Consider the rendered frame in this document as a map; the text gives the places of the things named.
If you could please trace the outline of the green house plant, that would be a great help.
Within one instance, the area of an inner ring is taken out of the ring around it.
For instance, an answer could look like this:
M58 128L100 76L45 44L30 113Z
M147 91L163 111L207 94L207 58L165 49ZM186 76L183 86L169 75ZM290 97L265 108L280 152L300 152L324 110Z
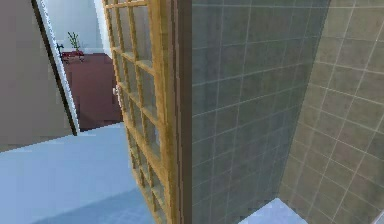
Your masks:
M79 35L75 32L69 32L69 41L74 48L73 51L63 52L62 59L66 64L69 64L72 60L78 59L80 62L84 61L84 53L80 50Z

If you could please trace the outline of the dark red cupboard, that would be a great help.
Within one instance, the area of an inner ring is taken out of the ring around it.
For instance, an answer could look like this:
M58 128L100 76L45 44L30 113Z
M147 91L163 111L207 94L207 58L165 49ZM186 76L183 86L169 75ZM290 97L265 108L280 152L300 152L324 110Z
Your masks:
M120 123L123 118L113 94L116 78L112 59L104 53L86 54L84 61L64 65L81 131Z

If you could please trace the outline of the wooden glazed room door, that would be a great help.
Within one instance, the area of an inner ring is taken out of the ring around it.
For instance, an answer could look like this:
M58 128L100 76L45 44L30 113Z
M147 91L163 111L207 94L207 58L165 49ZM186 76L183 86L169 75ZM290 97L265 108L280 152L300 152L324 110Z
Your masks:
M136 184L155 224L192 224L191 2L102 4Z

